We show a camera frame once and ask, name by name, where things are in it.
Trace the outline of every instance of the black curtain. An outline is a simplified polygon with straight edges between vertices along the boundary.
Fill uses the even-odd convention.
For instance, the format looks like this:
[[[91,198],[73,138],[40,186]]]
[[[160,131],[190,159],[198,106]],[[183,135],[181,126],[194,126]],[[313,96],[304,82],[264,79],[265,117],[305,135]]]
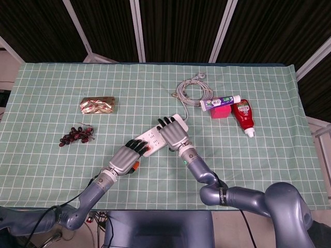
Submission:
[[[2,0],[0,36],[25,62],[82,62],[87,56],[62,0]]]
[[[307,116],[331,122],[331,54],[299,82],[299,94]]]
[[[330,0],[239,0],[217,62],[297,70],[330,36]]]
[[[227,0],[140,0],[147,62],[205,62]]]
[[[120,62],[138,62],[129,0],[71,0],[92,51]]]

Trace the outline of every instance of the power outlet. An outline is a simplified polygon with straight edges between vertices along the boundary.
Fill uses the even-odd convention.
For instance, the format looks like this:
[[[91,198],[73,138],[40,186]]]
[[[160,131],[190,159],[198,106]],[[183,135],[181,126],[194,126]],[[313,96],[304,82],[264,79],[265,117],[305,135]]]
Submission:
[[[176,121],[183,127],[183,129],[187,132],[188,131],[188,126],[186,123],[183,121],[181,116],[179,114],[175,114],[172,117],[175,118]],[[159,131],[156,128],[157,126],[153,127],[152,129],[148,130],[147,132],[143,133],[139,137],[137,137],[137,140],[143,140],[148,142],[148,147],[149,150],[144,153],[144,157],[149,157],[152,155],[154,152],[160,150],[163,146],[166,145],[166,142],[162,138],[162,135],[159,133]]]

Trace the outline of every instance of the white cable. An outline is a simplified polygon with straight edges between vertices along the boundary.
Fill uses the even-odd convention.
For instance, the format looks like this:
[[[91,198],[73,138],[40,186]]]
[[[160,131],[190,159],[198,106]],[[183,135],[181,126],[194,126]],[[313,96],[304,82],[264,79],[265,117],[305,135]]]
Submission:
[[[210,87],[202,82],[200,79],[204,79],[205,74],[199,72],[195,77],[192,77],[191,79],[182,81],[176,88],[176,92],[172,93],[171,95],[173,97],[176,97],[183,105],[185,109],[185,119],[184,121],[186,122],[189,118],[189,113],[186,105],[194,106],[194,107],[199,107],[200,106],[200,101],[201,100],[210,100],[214,96],[214,92]],[[188,85],[199,85],[200,88],[202,89],[202,97],[200,99],[190,99],[186,92],[186,86]]]

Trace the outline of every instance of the red bottle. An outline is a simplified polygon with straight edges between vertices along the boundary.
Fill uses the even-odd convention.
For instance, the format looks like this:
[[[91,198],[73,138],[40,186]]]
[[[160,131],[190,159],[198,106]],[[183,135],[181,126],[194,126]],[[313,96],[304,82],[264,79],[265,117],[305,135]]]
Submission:
[[[235,117],[239,121],[239,124],[242,129],[245,130],[245,133],[248,137],[254,136],[254,121],[252,116],[252,109],[249,106],[247,100],[242,99],[241,102],[235,103],[232,105],[232,109]]]

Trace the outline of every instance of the gold foil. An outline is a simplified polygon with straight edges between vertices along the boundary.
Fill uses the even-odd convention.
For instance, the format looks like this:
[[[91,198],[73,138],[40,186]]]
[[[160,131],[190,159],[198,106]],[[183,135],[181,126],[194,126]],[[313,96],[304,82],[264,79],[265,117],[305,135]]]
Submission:
[[[80,104],[83,114],[110,114],[114,106],[114,97],[86,97]]]

